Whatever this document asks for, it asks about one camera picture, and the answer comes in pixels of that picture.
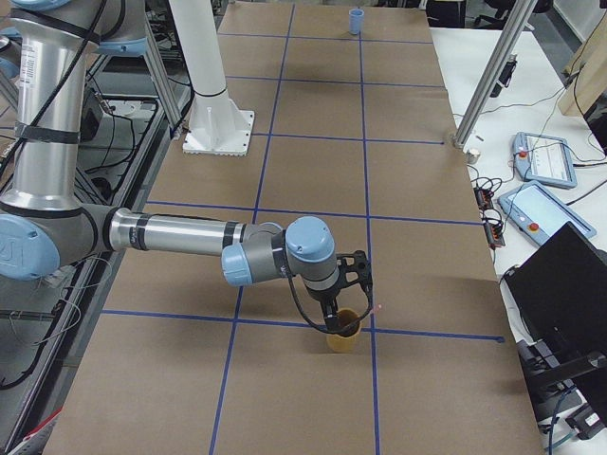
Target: metal pole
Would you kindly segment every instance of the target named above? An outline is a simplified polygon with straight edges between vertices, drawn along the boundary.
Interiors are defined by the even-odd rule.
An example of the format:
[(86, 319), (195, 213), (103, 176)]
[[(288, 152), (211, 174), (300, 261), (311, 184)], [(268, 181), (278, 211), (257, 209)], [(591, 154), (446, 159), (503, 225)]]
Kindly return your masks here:
[(156, 40), (154, 39), (154, 33), (150, 27), (150, 22), (148, 21), (147, 17), (145, 18), (145, 34), (148, 39), (148, 48), (143, 55), (143, 58), (145, 59), (145, 63), (148, 65), (148, 69), (150, 70), (152, 82), (154, 83), (154, 87), (156, 88), (158, 96), (160, 97), (160, 103), (164, 108), (164, 112), (169, 119), (171, 129), (176, 130), (179, 127), (178, 123), (181, 119), (181, 113), (177, 107), (175, 93), (173, 93), (173, 90), (171, 90), (171, 86), (169, 85), (169, 76), (167, 75), (167, 70), (162, 63), (162, 57), (160, 57), (160, 52), (158, 51), (158, 46), (156, 44)]
[(453, 136), (453, 145), (463, 149), (468, 140), (476, 121), (481, 115), (485, 104), (491, 94), (500, 73), (506, 65), (506, 61), (519, 36), (523, 32), (524, 25), (529, 20), (538, 0), (517, 0), (514, 8), (508, 16), (504, 31), (493, 49), (491, 58), (487, 63), (485, 72), (478, 82), (476, 91), (472, 95), (468, 109), (462, 118), (462, 122)]

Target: yellow cup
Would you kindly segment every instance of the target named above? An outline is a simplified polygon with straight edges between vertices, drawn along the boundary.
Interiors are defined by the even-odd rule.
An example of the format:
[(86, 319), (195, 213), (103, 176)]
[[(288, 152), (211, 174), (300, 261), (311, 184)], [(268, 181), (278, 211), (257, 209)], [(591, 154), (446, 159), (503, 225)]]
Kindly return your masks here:
[[(341, 308), (338, 311), (338, 321), (340, 322), (340, 327), (345, 327), (346, 325), (354, 322), (359, 318), (359, 315), (350, 308)], [(356, 330), (353, 328), (353, 334), (348, 334), (347, 337), (338, 334), (329, 334), (326, 336), (326, 344), (331, 348), (334, 353), (338, 354), (350, 354), (354, 349), (354, 346), (357, 343), (357, 338), (359, 337), (360, 331), (362, 330), (362, 324), (359, 322)]]

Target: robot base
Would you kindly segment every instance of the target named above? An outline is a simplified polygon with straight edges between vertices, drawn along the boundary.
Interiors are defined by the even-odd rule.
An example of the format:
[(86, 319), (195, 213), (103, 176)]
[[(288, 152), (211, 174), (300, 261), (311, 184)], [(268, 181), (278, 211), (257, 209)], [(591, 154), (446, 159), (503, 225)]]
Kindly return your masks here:
[(255, 113), (239, 110), (232, 100), (229, 100), (229, 110), (227, 121), (217, 114), (221, 109), (207, 106), (206, 111), (194, 111), (196, 119), (190, 120), (191, 130), (186, 135), (183, 151), (186, 154), (246, 155)]

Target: blue cup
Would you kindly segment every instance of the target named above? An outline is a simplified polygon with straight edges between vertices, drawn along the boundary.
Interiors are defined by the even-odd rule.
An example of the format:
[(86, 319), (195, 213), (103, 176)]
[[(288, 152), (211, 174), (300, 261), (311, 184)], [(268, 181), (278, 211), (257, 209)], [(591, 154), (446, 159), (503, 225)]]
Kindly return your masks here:
[(364, 11), (362, 9), (350, 9), (350, 33), (358, 35), (362, 29)]

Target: label sticker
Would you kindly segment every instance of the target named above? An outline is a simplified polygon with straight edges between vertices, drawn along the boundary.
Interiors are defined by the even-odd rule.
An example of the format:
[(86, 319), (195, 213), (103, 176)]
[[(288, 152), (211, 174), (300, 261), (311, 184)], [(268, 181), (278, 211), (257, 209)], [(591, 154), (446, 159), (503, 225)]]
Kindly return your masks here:
[(36, 62), (38, 60), (38, 49), (34, 45), (23, 45), (21, 47), (21, 88), (33, 88), (36, 85)]
[(586, 425), (588, 425), (588, 427), (591, 427), (596, 422), (598, 422), (598, 416), (596, 414), (592, 414), (586, 417)]

